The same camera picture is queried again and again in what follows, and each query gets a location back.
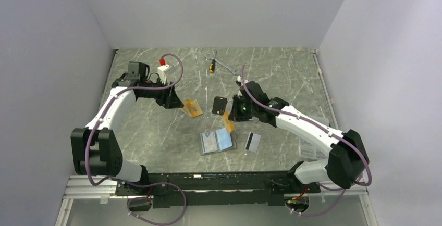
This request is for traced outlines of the gold credit card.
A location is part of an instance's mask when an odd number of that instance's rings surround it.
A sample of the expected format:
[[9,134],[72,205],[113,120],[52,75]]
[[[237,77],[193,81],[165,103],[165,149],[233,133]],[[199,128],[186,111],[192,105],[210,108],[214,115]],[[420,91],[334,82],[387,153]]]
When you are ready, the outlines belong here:
[[225,111],[224,114],[222,115],[222,121],[223,121],[223,124],[224,124],[224,127],[225,127],[227,133],[231,134],[234,131],[235,127],[234,127],[233,122],[231,120],[229,120],[229,112],[228,111]]
[[196,99],[186,99],[183,103],[183,107],[179,108],[179,110],[191,118],[195,118],[203,114],[203,111]]

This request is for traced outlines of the black credit card stack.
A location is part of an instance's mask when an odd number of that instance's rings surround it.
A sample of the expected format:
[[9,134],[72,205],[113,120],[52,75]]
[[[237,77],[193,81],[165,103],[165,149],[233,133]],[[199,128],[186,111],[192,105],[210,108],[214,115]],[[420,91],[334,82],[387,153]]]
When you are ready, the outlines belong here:
[[212,114],[223,115],[226,111],[227,103],[227,98],[215,96],[213,100]]

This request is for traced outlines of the single silver credit card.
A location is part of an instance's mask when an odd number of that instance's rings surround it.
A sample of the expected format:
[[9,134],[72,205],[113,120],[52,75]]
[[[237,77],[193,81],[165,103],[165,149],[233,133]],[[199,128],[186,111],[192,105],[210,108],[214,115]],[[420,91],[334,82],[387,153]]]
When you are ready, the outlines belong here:
[[261,136],[259,134],[250,132],[244,149],[256,153],[259,147],[260,140]]

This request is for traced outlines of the grey card holder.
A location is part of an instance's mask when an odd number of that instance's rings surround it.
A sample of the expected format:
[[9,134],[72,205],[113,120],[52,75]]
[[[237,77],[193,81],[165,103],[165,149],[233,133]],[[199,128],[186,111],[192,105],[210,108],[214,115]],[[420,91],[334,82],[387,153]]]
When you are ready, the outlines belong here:
[[237,148],[236,136],[233,132],[231,134],[228,134],[225,128],[215,130],[214,132],[216,133],[216,136],[217,136],[218,151],[213,152],[213,153],[204,154],[202,152],[202,142],[201,142],[200,143],[201,155],[210,155],[210,154],[225,152],[225,151],[233,150],[233,149]]

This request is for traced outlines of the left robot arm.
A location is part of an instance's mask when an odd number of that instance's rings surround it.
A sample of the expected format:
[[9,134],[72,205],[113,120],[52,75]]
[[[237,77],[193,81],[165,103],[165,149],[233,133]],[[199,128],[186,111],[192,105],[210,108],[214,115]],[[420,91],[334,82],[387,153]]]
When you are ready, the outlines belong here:
[[99,113],[83,128],[75,128],[71,147],[75,172],[80,175],[102,175],[129,182],[138,195],[149,190],[147,168],[125,160],[116,133],[126,113],[140,98],[153,99],[166,109],[183,107],[167,73],[173,66],[160,60],[154,73],[148,64],[130,62],[127,72],[112,83],[110,94]]

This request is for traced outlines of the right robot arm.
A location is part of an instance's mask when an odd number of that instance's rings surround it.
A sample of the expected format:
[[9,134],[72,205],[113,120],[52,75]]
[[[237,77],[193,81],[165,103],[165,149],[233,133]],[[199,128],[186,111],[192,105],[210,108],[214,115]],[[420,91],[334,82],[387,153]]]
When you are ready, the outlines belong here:
[[268,98],[254,81],[237,78],[239,92],[233,96],[229,120],[235,122],[258,118],[297,135],[318,147],[326,156],[316,161],[300,161],[287,173],[287,185],[293,192],[300,192],[307,185],[331,181],[341,189],[363,185],[359,178],[368,170],[369,158],[361,136],[355,130],[343,132],[324,125],[298,111],[287,101]]

